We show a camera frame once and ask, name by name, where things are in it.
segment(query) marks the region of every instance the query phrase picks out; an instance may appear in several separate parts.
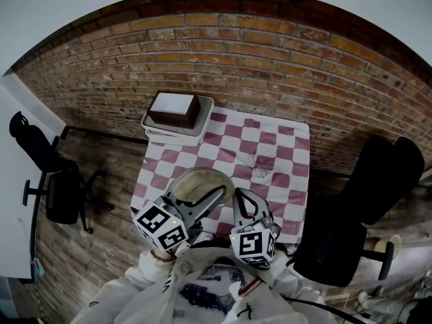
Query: pink and white checkered cloth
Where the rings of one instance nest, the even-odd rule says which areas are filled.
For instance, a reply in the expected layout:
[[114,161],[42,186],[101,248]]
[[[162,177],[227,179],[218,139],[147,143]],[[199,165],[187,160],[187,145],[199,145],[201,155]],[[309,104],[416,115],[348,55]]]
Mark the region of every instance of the pink and white checkered cloth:
[[[215,107],[200,145],[149,142],[131,207],[141,210],[191,167],[219,170],[235,187],[267,199],[282,228],[277,241],[299,243],[308,193],[308,125]],[[218,206],[202,225],[207,232],[228,235],[234,226],[232,201]]]

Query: floor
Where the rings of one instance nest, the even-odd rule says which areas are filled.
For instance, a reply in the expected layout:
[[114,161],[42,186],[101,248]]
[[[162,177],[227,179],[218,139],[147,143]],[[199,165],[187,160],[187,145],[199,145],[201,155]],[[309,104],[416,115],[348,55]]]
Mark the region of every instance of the floor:
[[[36,256],[46,274],[35,285],[23,286],[11,280],[17,310],[23,318],[42,317],[50,324],[69,323],[105,282],[119,277],[129,266],[136,264],[139,252],[148,248],[129,212],[145,150],[142,144],[74,130],[60,142],[58,151],[79,164],[84,178],[88,179],[97,169],[107,171],[105,179],[94,183],[91,196],[113,204],[115,209],[108,212],[88,206],[88,222],[94,228],[94,234],[88,235],[80,225],[57,225],[47,221],[42,203],[37,223]],[[315,174],[310,177],[310,191],[336,193],[345,181]],[[373,246],[377,238],[388,238],[396,233],[405,243],[389,277],[378,282],[380,263],[362,259],[347,288],[315,284],[322,290],[326,303],[354,314],[357,293],[361,289],[372,290],[379,284],[385,285],[384,295],[412,296],[425,271],[432,268],[430,199],[428,190],[417,188],[368,230],[367,246]],[[373,318],[386,322],[384,317]]]

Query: person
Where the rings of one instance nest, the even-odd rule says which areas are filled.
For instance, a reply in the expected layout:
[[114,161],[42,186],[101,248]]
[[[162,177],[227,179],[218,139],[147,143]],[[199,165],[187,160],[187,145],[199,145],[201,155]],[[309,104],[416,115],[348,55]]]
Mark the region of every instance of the person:
[[282,251],[260,271],[219,246],[201,241],[176,260],[160,250],[142,252],[138,265],[106,283],[72,323],[336,324],[326,310],[283,298],[324,304],[318,291],[286,267]]
[[393,316],[398,323],[423,324],[429,318],[432,307],[432,276],[428,271],[421,283],[421,290],[411,301],[392,300],[382,296],[383,288],[378,287],[375,294],[369,295],[362,290],[358,295],[360,305],[367,310]]

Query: black chair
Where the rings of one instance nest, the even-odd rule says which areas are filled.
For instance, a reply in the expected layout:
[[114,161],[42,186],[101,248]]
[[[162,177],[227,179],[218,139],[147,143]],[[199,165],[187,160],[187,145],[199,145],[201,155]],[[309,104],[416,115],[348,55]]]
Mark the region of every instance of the black chair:
[[384,253],[363,250],[367,229],[379,221],[419,182],[424,160],[407,138],[393,145],[371,137],[364,145],[354,171],[336,195],[308,202],[302,241],[290,263],[301,275],[331,286],[347,286],[361,257],[383,263],[379,279],[392,265],[394,245]]
[[47,218],[56,223],[75,224],[78,214],[81,216],[84,231],[93,233],[87,227],[85,220],[85,203],[103,205],[107,210],[113,210],[113,205],[105,202],[88,200],[86,195],[91,192],[91,186],[97,176],[105,177],[105,172],[97,170],[83,187],[82,177],[78,165],[57,154],[41,129],[29,125],[27,119],[16,113],[9,125],[10,134],[16,138],[17,143],[27,152],[38,168],[46,173],[53,173],[49,177],[46,190],[30,187],[30,180],[26,181],[23,205],[27,205],[28,195],[46,195]]

